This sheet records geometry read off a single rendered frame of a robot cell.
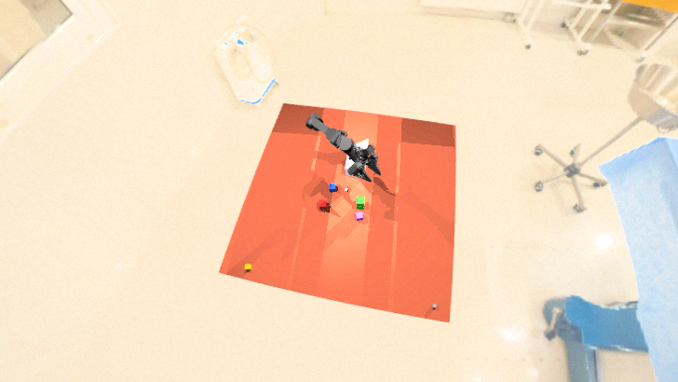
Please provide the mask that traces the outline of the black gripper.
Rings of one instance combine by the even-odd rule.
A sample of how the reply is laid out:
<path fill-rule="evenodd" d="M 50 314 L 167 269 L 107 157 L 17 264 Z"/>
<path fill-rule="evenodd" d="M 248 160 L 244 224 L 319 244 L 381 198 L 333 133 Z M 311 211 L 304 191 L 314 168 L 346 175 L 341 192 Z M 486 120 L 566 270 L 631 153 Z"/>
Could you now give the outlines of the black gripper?
<path fill-rule="evenodd" d="M 382 173 L 381 173 L 381 171 L 378 167 L 378 164 L 377 164 L 379 156 L 376 153 L 373 153 L 369 156 L 364 156 L 364 157 L 362 157 L 361 160 L 359 160 L 359 158 L 357 156 L 357 151 L 356 151 L 357 148 L 355 148 L 349 154 L 349 160 L 352 159 L 354 161 L 354 164 L 348 169 L 348 173 L 350 175 L 353 175 L 355 173 L 353 176 L 357 176 L 357 177 L 359 177 L 359 178 L 361 178 L 361 179 L 363 179 L 367 182 L 371 182 L 372 179 L 367 174 L 367 172 L 365 171 L 365 168 L 364 168 L 364 165 L 367 165 L 367 166 L 369 166 L 368 167 L 369 169 L 371 169 L 372 171 L 374 171 L 375 173 L 377 173 L 378 175 L 381 176 Z M 360 150 L 360 148 L 358 148 L 358 149 Z"/>

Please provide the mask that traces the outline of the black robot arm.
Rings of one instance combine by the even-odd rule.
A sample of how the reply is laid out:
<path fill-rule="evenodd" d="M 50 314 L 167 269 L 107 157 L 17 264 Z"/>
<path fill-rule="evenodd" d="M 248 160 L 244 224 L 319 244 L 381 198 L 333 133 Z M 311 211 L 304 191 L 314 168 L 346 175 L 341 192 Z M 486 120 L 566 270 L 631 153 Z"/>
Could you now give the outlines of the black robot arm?
<path fill-rule="evenodd" d="M 305 126 L 310 130 L 323 132 L 326 135 L 326 139 L 330 141 L 330 144 L 332 144 L 337 149 L 340 147 L 340 150 L 346 153 L 347 155 L 349 155 L 355 148 L 357 148 L 355 141 L 347 137 L 348 134 L 345 130 L 337 130 L 335 128 L 330 129 L 323 123 L 323 120 L 316 113 L 314 114 L 311 113 L 311 115 L 305 122 Z M 374 150 L 376 147 L 371 143 L 368 144 L 367 148 L 363 149 L 363 147 L 360 146 L 359 148 L 360 150 L 357 148 L 356 151 L 359 160 L 361 160 L 362 157 L 375 153 Z"/>

